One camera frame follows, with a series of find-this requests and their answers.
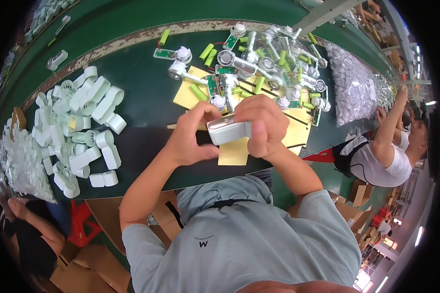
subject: gray t-shirt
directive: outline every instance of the gray t-shirt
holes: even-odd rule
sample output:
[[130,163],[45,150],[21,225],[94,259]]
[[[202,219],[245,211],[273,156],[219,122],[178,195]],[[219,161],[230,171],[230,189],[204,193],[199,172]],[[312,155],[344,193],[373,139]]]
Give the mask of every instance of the gray t-shirt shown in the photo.
[[257,281],[326,280],[352,286],[361,255],[326,190],[308,194],[297,218],[261,202],[194,215],[166,250],[148,226],[122,240],[135,292],[226,292]]

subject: printed logo on shirt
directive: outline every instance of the printed logo on shirt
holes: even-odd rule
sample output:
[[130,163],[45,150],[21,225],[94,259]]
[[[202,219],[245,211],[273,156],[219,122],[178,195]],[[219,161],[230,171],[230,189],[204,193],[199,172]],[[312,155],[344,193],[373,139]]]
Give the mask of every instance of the printed logo on shirt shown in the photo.
[[[194,239],[196,239],[196,240],[207,240],[207,239],[210,239],[210,238],[212,238],[213,237],[213,234],[211,235],[211,236],[208,236],[208,237],[203,237],[203,238],[199,238],[199,237],[194,237]],[[209,241],[203,241],[203,242],[199,242],[199,246],[200,247],[207,247],[207,243],[208,243]]]

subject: red chair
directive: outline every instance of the red chair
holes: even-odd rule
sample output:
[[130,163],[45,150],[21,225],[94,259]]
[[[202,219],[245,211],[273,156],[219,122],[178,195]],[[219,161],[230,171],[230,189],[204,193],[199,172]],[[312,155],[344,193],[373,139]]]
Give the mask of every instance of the red chair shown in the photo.
[[[98,235],[99,232],[102,231],[101,227],[98,224],[95,224],[88,220],[91,216],[91,211],[86,205],[85,202],[76,206],[75,201],[72,200],[72,209],[70,211],[70,216],[72,217],[72,231],[68,240],[75,244],[78,247],[83,247],[88,244],[93,238]],[[83,229],[83,224],[89,226],[92,231],[87,236]]]

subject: plastic bag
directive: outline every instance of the plastic bag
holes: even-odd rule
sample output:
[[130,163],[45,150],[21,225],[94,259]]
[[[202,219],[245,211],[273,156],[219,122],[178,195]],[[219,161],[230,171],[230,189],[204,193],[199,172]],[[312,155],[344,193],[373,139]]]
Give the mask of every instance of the plastic bag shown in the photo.
[[370,68],[336,44],[326,44],[333,71],[337,126],[373,116],[379,92]]
[[42,165],[41,148],[35,139],[17,123],[13,127],[15,141],[9,134],[10,128],[6,128],[0,140],[0,167],[10,187],[16,192],[57,203]]

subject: ceiling light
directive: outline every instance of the ceiling light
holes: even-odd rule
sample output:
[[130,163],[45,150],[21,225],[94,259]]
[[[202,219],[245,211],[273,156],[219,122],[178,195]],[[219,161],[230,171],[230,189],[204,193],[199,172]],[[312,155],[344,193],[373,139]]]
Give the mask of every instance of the ceiling light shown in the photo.
[[422,226],[419,227],[419,233],[417,233],[416,246],[419,245],[420,238],[422,237],[422,232],[424,228]]
[[378,286],[378,289],[376,289],[375,293],[378,293],[381,290],[381,287],[383,287],[383,285],[385,284],[386,280],[388,280],[388,276],[386,276],[383,279],[383,282],[381,282],[380,286]]

